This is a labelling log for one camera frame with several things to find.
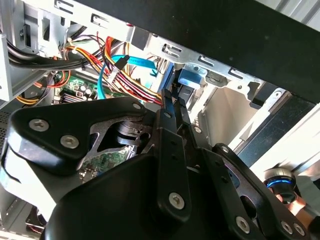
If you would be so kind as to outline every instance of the capacitor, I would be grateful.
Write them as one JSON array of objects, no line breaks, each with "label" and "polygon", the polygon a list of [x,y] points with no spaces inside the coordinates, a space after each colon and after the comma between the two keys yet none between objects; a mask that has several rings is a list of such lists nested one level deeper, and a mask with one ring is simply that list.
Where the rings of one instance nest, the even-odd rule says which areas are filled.
[{"label": "capacitor", "polygon": [[92,89],[89,87],[85,90],[85,94],[90,95],[92,93]]},{"label": "capacitor", "polygon": [[84,83],[81,85],[80,90],[84,92],[84,91],[86,91],[86,89],[87,89],[88,87],[89,87],[88,84],[84,82]]}]

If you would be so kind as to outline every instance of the black panel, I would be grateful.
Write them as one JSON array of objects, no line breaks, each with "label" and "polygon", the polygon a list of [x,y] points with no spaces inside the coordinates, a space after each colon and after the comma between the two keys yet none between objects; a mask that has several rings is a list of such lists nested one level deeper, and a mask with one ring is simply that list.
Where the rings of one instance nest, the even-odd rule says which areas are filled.
[{"label": "black panel", "polygon": [[315,105],[297,96],[280,106],[258,127],[243,147],[236,151],[240,159],[251,167],[262,155],[276,144]]},{"label": "black panel", "polygon": [[77,0],[320,102],[320,33],[255,0]]}]

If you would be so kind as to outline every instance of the silver screw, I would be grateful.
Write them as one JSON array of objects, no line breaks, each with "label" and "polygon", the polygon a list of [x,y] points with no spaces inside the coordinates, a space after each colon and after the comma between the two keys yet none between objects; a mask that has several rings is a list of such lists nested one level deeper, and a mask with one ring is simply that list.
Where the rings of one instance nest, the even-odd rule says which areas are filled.
[{"label": "silver screw", "polygon": [[298,233],[300,233],[302,236],[305,235],[305,231],[298,224],[294,223],[293,226]]},{"label": "silver screw", "polygon": [[293,233],[292,228],[289,226],[288,223],[286,223],[285,221],[281,221],[281,225],[283,229],[287,231],[288,234],[291,235]]},{"label": "silver screw", "polygon": [[64,135],[63,137],[61,137],[60,143],[67,149],[75,149],[79,146],[79,140],[72,135]]},{"label": "silver screw", "polygon": [[29,127],[37,132],[45,132],[49,129],[49,123],[45,120],[36,118],[29,122]]},{"label": "silver screw", "polygon": [[235,218],[236,224],[238,225],[238,227],[244,231],[246,234],[250,233],[250,226],[248,224],[248,222],[241,216],[237,216]]},{"label": "silver screw", "polygon": [[200,127],[194,126],[193,128],[198,134],[202,133],[202,130],[200,129]]},{"label": "silver screw", "polygon": [[179,210],[181,210],[185,207],[184,199],[182,198],[182,196],[180,196],[176,192],[170,193],[169,202],[174,208],[179,209]]},{"label": "silver screw", "polygon": [[167,112],[164,112],[164,115],[167,117],[167,118],[171,118],[171,115]]},{"label": "silver screw", "polygon": [[228,149],[226,146],[222,146],[221,149],[222,149],[225,153],[228,153],[228,152],[229,152],[229,149]]},{"label": "silver screw", "polygon": [[133,107],[134,107],[135,109],[141,109],[141,106],[140,106],[139,104],[134,103],[134,104],[132,104],[132,105],[133,105]]}]

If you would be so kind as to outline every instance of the rectangular cutout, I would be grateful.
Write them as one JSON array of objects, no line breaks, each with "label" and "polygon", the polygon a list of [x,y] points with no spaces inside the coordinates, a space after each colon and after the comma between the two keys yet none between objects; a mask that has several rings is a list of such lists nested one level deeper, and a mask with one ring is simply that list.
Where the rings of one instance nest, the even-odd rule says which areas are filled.
[{"label": "rectangular cutout", "polygon": [[69,3],[69,2],[66,2],[66,1],[63,1],[63,0],[55,0],[54,1],[54,7],[61,10],[61,11],[64,11],[68,14],[74,14],[72,11],[73,11],[73,7],[74,5]]},{"label": "rectangular cutout", "polygon": [[237,70],[235,70],[234,68],[230,68],[228,74],[230,74],[231,76],[234,76],[240,80],[244,79],[242,76],[238,75],[236,72],[237,72]]},{"label": "rectangular cutout", "polygon": [[105,29],[107,29],[109,27],[109,21],[101,16],[96,15],[96,14],[91,15],[91,22],[94,24],[97,24],[100,27],[103,27]]},{"label": "rectangular cutout", "polygon": [[174,50],[174,51],[177,51],[179,53],[182,52],[182,50],[180,48],[176,47],[176,46],[169,46],[169,48],[170,48],[170,50]]},{"label": "rectangular cutout", "polygon": [[178,59],[180,56],[179,56],[178,54],[170,51],[171,49],[172,49],[171,46],[169,46],[168,44],[164,44],[163,47],[162,47],[162,52],[163,52],[163,53],[166,53],[166,54],[168,54],[168,55],[170,55],[170,56],[173,56],[173,57],[175,57],[175,58]]},{"label": "rectangular cutout", "polygon": [[198,58],[199,62],[206,64],[210,67],[214,67],[215,65],[212,62],[210,62],[209,60],[210,60],[210,58],[204,57],[204,56],[199,56],[199,58]]},{"label": "rectangular cutout", "polygon": [[31,28],[28,24],[23,26],[23,39],[24,45],[28,48],[31,48]]},{"label": "rectangular cutout", "polygon": [[65,23],[66,23],[66,19],[65,19],[64,17],[61,17],[61,18],[60,18],[60,24],[61,24],[61,26],[64,26]]},{"label": "rectangular cutout", "polygon": [[42,35],[43,40],[50,40],[50,19],[45,17],[42,19]]}]

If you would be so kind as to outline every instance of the blue ring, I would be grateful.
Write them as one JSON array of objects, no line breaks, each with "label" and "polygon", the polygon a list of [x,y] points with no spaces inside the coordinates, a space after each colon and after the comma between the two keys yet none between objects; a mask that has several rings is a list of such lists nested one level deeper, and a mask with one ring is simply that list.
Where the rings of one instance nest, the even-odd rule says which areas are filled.
[{"label": "blue ring", "polygon": [[289,180],[276,180],[276,181],[272,181],[270,183],[268,183],[266,185],[267,188],[270,188],[273,184],[278,184],[278,183],[286,183],[286,184],[291,184],[291,181]]}]

